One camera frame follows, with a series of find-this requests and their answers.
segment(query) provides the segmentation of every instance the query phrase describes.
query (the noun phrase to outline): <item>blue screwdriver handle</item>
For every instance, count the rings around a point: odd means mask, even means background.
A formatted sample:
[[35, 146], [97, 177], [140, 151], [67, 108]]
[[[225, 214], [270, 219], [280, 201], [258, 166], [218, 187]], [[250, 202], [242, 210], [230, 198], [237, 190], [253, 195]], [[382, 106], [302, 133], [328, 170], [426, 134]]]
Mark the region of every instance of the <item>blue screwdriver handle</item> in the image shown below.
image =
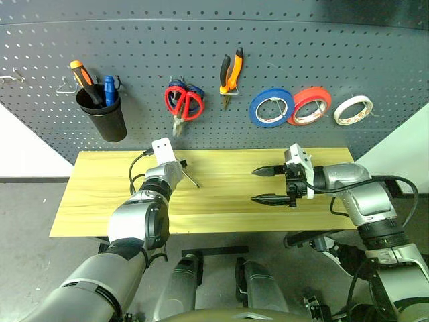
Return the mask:
[[113, 76], [105, 76], [105, 94], [106, 106], [112, 105], [117, 98], [117, 90], [115, 88], [115, 79]]

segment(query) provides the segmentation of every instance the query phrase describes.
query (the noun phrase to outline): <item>orange screwdriver handle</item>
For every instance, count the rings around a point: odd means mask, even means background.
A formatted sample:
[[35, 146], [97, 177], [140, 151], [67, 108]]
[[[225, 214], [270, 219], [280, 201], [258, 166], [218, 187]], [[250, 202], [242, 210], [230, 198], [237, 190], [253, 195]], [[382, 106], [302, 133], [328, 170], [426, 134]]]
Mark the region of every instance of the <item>orange screwdriver handle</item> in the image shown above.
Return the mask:
[[73, 60], [70, 63], [70, 68], [72, 69], [74, 77], [76, 77], [79, 85], [84, 88], [84, 90], [93, 100], [94, 105], [98, 105], [98, 107], [100, 107], [99, 105], [102, 106], [103, 99], [98, 94], [97, 87], [94, 84], [91, 76], [89, 76], [85, 66], [83, 66], [83, 63], [79, 60]]

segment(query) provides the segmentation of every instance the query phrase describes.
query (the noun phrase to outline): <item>scissors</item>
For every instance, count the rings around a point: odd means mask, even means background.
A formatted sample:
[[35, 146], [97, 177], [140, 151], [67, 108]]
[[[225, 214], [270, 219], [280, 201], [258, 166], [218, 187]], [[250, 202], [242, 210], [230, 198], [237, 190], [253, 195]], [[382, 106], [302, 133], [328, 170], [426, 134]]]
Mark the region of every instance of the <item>scissors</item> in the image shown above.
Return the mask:
[[204, 111], [204, 91], [199, 87], [172, 80], [164, 94], [168, 111], [173, 115], [173, 136], [182, 133], [184, 122], [197, 119]]

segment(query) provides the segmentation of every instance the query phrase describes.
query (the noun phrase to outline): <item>red tape roll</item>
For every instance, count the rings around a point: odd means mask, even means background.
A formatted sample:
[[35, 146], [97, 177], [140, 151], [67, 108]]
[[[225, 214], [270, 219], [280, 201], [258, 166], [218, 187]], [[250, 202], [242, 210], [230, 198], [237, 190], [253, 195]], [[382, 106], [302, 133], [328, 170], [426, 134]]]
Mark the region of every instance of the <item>red tape roll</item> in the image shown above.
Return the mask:
[[[320, 119], [328, 111], [332, 103], [332, 97], [329, 92], [322, 87], [310, 87], [294, 95], [295, 109], [292, 116], [289, 117], [288, 123], [292, 125], [308, 125]], [[296, 117], [297, 112], [306, 104], [315, 101], [322, 101], [320, 108], [310, 115]]]

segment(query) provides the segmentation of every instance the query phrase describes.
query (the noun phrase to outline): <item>white wall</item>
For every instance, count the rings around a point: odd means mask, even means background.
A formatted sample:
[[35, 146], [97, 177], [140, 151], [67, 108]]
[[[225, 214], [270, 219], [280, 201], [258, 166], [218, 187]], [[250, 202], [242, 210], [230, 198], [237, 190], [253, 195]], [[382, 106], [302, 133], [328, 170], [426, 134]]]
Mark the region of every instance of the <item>white wall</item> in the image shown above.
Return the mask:
[[[429, 193], [429, 104], [356, 161], [371, 174], [392, 174]], [[403, 192], [411, 189], [400, 183]]]
[[0, 105], [0, 177], [70, 176], [73, 166]]

